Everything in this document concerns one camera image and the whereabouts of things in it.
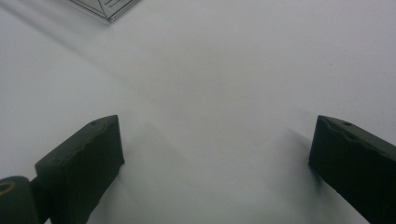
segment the white surface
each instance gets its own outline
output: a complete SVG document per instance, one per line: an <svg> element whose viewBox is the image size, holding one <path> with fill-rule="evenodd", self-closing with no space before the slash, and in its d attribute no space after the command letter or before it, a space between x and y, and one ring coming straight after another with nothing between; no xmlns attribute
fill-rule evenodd
<svg viewBox="0 0 396 224"><path fill-rule="evenodd" d="M142 0L111 26L0 0L0 176L118 114L90 223L367 223L307 166L317 115L395 142L393 0Z"/></svg>

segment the white tabletop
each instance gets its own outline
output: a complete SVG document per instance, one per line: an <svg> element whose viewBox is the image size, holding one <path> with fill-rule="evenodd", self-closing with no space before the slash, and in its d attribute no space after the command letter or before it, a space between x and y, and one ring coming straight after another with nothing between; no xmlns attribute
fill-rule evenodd
<svg viewBox="0 0 396 224"><path fill-rule="evenodd" d="M89 223L367 223L308 168L317 115L396 144L393 0L0 0L0 178L120 116Z"/></svg>

